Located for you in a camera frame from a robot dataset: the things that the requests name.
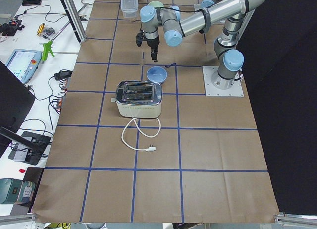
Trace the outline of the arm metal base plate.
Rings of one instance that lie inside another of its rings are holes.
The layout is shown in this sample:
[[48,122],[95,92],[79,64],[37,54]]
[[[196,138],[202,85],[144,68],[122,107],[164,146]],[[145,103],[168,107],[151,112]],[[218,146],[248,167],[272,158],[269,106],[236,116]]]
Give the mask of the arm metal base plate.
[[205,93],[207,97],[244,97],[239,74],[231,80],[218,75],[218,66],[202,66]]
[[205,7],[204,5],[202,5],[201,3],[196,3],[194,4],[194,11],[199,11],[199,9]]

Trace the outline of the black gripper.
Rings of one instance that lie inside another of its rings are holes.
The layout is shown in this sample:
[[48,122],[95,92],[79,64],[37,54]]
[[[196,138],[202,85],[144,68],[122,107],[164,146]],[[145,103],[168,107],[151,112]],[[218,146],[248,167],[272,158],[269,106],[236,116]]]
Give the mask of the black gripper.
[[159,50],[159,36],[156,36],[154,39],[145,38],[147,45],[151,47],[151,59],[153,62],[157,62],[157,54]]

